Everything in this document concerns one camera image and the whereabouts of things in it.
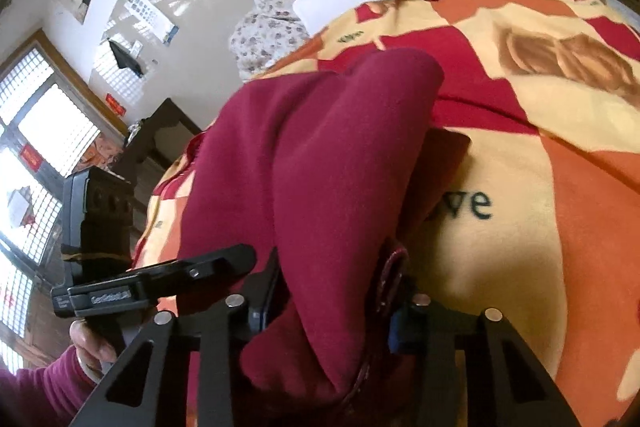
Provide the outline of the person's left hand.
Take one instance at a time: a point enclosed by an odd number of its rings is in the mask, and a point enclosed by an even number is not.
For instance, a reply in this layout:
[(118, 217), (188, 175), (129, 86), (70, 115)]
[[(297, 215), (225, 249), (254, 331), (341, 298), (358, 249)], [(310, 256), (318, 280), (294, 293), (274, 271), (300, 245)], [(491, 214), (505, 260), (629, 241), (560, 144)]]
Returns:
[(70, 324), (70, 341), (76, 349), (80, 367), (94, 381), (99, 381), (107, 366), (117, 360), (115, 349), (84, 320)]

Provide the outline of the maroon left sleeve forearm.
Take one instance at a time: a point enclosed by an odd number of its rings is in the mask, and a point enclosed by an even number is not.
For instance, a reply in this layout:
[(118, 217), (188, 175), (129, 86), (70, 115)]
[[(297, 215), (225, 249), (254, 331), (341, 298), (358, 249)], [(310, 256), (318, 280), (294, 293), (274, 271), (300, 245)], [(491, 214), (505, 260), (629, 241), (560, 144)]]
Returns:
[(76, 349), (39, 369), (1, 371), (2, 426), (68, 426), (96, 387)]

